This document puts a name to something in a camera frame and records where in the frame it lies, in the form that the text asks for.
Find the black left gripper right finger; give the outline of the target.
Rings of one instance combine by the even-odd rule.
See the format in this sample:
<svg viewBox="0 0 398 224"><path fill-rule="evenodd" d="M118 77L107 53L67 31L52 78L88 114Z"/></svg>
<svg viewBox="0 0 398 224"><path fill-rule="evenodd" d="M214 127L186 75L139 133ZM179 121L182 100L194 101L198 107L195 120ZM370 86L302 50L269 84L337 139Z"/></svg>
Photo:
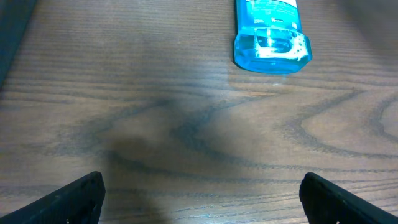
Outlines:
<svg viewBox="0 0 398 224"><path fill-rule="evenodd" d="M397 224L397 217L313 172L305 174L299 197L309 224Z"/></svg>

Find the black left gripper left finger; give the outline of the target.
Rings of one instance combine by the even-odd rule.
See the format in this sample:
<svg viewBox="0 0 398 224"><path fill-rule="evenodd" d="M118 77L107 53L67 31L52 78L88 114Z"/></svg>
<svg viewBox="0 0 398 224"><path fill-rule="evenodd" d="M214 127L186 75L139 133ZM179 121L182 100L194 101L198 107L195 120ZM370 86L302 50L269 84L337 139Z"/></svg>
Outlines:
<svg viewBox="0 0 398 224"><path fill-rule="evenodd" d="M100 172L91 172L1 217L1 224L97 224L105 198Z"/></svg>

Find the teal Listerine mouthwash bottle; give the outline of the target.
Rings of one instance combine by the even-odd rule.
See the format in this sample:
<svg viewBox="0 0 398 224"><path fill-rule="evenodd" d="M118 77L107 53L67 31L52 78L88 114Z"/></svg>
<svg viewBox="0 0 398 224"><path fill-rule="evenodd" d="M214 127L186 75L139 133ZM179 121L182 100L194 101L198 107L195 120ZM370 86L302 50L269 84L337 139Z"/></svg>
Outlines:
<svg viewBox="0 0 398 224"><path fill-rule="evenodd" d="M252 72L290 74L312 60L296 0L237 0L234 62Z"/></svg>

